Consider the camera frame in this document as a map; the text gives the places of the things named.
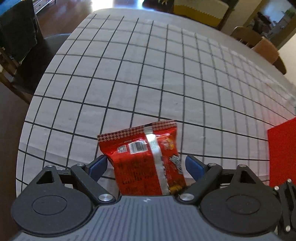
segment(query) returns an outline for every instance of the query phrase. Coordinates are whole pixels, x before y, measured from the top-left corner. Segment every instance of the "grid tablecloth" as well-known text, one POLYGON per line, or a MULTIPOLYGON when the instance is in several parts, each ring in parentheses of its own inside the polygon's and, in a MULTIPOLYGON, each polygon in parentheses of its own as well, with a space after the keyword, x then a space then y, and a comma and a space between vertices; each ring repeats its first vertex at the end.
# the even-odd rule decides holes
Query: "grid tablecloth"
MULTIPOLYGON (((59 49, 30 104, 17 194, 48 164, 90 163, 97 134, 178 122, 177 144, 204 163, 269 175, 266 130, 294 118, 290 96, 244 56, 198 33, 131 16, 89 15, 59 49)), ((117 196, 110 164, 99 179, 117 196)))

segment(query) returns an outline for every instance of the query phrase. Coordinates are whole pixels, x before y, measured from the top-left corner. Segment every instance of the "barcode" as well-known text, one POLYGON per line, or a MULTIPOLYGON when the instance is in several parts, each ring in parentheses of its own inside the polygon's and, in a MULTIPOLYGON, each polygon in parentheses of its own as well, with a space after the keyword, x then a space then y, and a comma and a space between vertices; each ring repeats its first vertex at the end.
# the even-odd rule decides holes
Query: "barcode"
POLYGON ((147 145, 145 141, 136 141, 128 145, 131 154, 147 151, 147 145))

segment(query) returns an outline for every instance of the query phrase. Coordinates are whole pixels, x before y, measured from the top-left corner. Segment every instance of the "red snack bag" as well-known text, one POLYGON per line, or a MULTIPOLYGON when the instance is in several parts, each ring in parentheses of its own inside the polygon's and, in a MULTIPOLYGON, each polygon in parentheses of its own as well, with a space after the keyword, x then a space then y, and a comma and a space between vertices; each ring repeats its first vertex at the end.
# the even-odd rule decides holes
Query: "red snack bag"
POLYGON ((172 120, 98 136, 123 195, 169 195, 186 187, 176 136, 172 120))

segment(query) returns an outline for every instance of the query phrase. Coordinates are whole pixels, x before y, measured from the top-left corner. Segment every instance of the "dark chair seat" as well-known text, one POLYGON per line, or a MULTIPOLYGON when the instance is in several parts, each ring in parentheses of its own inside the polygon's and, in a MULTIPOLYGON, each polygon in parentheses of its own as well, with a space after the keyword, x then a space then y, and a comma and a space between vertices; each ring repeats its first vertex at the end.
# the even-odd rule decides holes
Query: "dark chair seat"
POLYGON ((17 68, 12 80, 16 88, 34 94, 50 61, 69 36, 70 34, 58 34, 38 41, 17 68))

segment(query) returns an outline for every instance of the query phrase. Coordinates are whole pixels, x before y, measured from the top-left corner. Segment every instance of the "white logo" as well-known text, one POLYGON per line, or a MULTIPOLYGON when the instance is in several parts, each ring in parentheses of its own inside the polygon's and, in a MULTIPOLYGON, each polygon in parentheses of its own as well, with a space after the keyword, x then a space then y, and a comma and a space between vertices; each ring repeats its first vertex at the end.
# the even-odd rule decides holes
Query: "white logo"
POLYGON ((143 201, 148 203, 148 201, 151 201, 151 199, 150 198, 146 198, 146 199, 143 199, 143 201))

